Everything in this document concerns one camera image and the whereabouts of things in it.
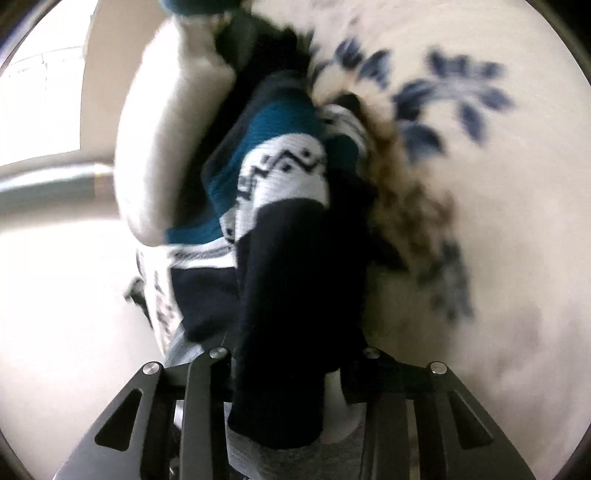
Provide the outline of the navy striped knit sweater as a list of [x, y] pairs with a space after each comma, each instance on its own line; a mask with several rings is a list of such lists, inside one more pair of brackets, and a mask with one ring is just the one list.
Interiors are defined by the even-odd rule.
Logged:
[[164, 325], [205, 343], [235, 335], [229, 428], [298, 449], [322, 434], [325, 375], [362, 314], [360, 173], [369, 138], [360, 101], [315, 106], [308, 57], [290, 30], [225, 28], [215, 48], [235, 83], [192, 155], [166, 241], [146, 276]]

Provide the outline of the floral bed quilt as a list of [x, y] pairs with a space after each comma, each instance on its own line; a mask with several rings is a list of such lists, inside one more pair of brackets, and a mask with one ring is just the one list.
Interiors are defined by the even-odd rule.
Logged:
[[370, 337], [449, 361], [539, 479], [589, 477], [590, 60], [541, 1], [259, 1], [388, 144]]

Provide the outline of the white pillow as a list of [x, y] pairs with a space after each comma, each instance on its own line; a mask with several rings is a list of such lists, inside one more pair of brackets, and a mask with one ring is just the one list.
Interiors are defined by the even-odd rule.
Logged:
[[173, 14], [145, 47], [116, 136], [121, 219], [143, 245], [165, 243], [189, 163], [228, 96], [235, 71], [215, 48], [222, 15]]

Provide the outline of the white window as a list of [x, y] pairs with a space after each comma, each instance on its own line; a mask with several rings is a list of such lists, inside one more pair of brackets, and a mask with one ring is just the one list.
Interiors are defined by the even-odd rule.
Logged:
[[96, 1], [62, 1], [1, 75], [1, 163], [80, 148], [87, 38]]

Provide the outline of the dark teal fleece blanket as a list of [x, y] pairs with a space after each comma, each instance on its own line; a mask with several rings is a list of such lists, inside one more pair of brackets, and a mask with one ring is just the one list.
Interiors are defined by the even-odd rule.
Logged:
[[240, 7], [240, 0], [160, 0], [160, 5], [181, 16], [217, 15]]

